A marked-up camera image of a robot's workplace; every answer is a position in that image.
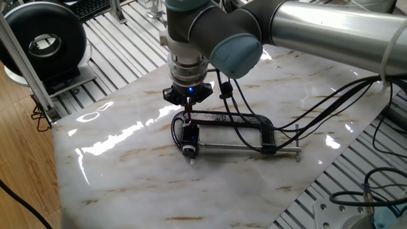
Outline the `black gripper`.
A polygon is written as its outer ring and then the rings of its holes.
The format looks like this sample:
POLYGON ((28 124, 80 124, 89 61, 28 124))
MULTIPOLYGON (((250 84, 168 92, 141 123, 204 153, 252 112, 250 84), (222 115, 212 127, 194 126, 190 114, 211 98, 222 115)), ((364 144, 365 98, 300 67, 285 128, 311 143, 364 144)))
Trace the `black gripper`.
POLYGON ((173 84, 170 88, 163 89, 163 98, 174 105, 187 105, 187 98, 191 99, 191 105, 201 103, 213 93, 210 83, 201 83, 196 86, 180 86, 173 84))

